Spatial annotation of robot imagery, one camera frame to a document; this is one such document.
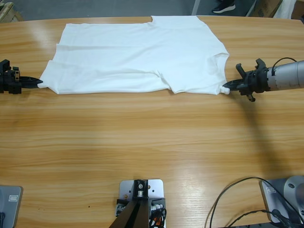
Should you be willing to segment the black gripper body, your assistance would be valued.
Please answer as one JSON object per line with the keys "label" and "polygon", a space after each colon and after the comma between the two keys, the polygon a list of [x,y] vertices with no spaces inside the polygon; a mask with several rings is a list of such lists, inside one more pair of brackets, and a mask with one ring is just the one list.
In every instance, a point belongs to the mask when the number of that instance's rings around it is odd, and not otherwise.
{"label": "black gripper body", "polygon": [[21,94],[20,71],[18,67],[9,67],[0,74],[0,92],[9,94]]}
{"label": "black gripper body", "polygon": [[268,68],[257,68],[252,71],[245,72],[242,67],[238,68],[238,72],[242,76],[243,83],[241,85],[245,86],[245,89],[239,91],[241,95],[252,95],[255,93],[263,93],[265,91],[270,91],[270,87],[268,85]]}

